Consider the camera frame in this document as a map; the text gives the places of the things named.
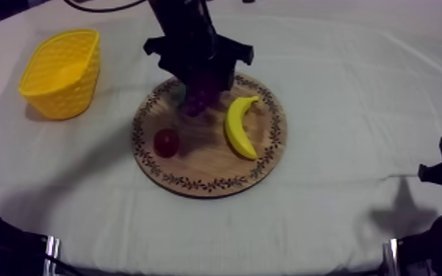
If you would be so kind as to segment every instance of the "yellow banana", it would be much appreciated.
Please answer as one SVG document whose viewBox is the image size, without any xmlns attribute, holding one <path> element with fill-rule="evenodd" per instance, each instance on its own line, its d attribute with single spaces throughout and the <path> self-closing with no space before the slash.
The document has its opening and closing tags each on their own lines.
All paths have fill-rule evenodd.
<svg viewBox="0 0 442 276">
<path fill-rule="evenodd" d="M 250 105 L 258 101 L 258 96 L 237 98 L 231 103 L 225 121 L 225 130 L 233 148 L 248 159 L 257 159 L 256 149 L 243 130 L 243 117 Z"/>
</svg>

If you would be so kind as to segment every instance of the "toy fruit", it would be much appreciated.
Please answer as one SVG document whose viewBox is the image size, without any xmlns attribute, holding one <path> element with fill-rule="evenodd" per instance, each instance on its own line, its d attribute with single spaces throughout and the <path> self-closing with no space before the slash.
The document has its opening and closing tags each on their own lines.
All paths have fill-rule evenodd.
<svg viewBox="0 0 442 276">
<path fill-rule="evenodd" d="M 258 101 L 257 96 L 237 98 L 231 103 L 226 116 L 225 130 L 233 148 L 248 159 L 257 159 L 257 153 L 243 130 L 243 117 L 250 105 Z"/>
<path fill-rule="evenodd" d="M 154 135 L 154 149 L 164 158 L 174 156 L 180 147 L 180 137 L 174 129 L 162 129 Z"/>
</svg>

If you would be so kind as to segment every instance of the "floral border pattern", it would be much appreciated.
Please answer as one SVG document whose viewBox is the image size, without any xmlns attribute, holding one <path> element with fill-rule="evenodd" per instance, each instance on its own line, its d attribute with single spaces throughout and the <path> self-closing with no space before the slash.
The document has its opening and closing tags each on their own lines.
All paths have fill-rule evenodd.
<svg viewBox="0 0 442 276">
<path fill-rule="evenodd" d="M 163 94 L 168 93 L 172 88 L 181 85 L 180 81 L 176 79 L 171 79 L 161 84 L 159 88 L 154 90 L 152 96 L 149 97 L 145 105 L 137 112 L 132 127 L 132 147 L 134 157 L 136 157 L 136 159 L 138 157 L 139 162 L 149 170 L 151 175 L 162 179 L 162 181 L 170 185 L 180 186 L 188 190 L 196 189 L 211 193 L 216 189 L 228 189 L 234 186 L 242 188 L 243 184 L 248 182 L 247 178 L 260 178 L 264 174 L 266 166 L 268 166 L 275 158 L 276 150 L 283 144 L 281 139 L 280 124 L 282 123 L 282 119 L 280 117 L 280 111 L 278 110 L 278 105 L 275 103 L 274 96 L 267 88 L 262 87 L 258 83 L 248 80 L 241 75 L 235 76 L 235 82 L 240 86 L 255 90 L 261 96 L 262 101 L 269 107 L 269 112 L 271 113 L 271 129 L 269 131 L 270 146 L 265 147 L 264 155 L 257 160 L 255 167 L 250 170 L 250 175 L 236 176 L 233 178 L 215 178 L 206 183 L 201 180 L 193 180 L 184 176 L 176 176 L 170 172 L 163 171 L 154 160 L 153 154 L 145 149 L 144 129 L 142 127 L 144 119 Z"/>
</svg>

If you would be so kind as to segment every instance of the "banana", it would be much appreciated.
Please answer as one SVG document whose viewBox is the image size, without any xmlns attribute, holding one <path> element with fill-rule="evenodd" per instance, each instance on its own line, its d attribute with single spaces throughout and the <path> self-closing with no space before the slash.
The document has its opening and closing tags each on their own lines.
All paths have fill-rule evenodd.
<svg viewBox="0 0 442 276">
<path fill-rule="evenodd" d="M 243 117 L 250 105 L 258 101 L 258 96 L 249 98 L 236 98 L 228 109 L 225 121 L 225 130 L 233 148 L 248 159 L 257 159 L 256 149 L 243 130 Z"/>
</svg>

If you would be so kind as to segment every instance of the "cable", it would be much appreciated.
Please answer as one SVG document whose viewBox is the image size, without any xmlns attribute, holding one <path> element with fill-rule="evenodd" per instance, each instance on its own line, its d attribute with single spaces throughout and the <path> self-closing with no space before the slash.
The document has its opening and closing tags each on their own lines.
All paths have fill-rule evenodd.
<svg viewBox="0 0 442 276">
<path fill-rule="evenodd" d="M 119 6 L 119 7 L 110 7 L 106 9 L 90 9 L 88 7 L 83 7 L 81 5 L 78 5 L 74 3 L 72 0 L 63 0 L 65 3 L 67 3 L 69 6 L 71 6 L 74 9 L 81 10 L 82 12 L 93 12 L 93 13 L 107 13 L 107 12 L 117 12 L 119 10 L 125 10 L 131 7 L 135 7 L 138 4 L 144 3 L 147 0 L 137 0 L 135 2 L 132 2 L 127 5 Z"/>
<path fill-rule="evenodd" d="M 66 264 L 66 263 L 64 263 L 63 261 L 61 261 L 61 260 L 59 260 L 59 259 L 57 259 L 57 258 L 54 258 L 54 257 L 48 256 L 48 255 L 46 255 L 46 254 L 44 254 L 44 255 L 38 255 L 38 257 L 43 257 L 43 258 L 45 258 L 46 260 L 48 260 L 48 261 L 50 261 L 50 262 L 56 264 L 57 266 L 62 267 L 62 268 L 63 268 L 64 270 L 66 270 L 67 272 L 71 272 L 71 273 L 74 274 L 75 276 L 84 276 L 84 275 L 83 275 L 81 272 L 79 272 L 75 267 L 71 266 L 70 264 Z"/>
</svg>

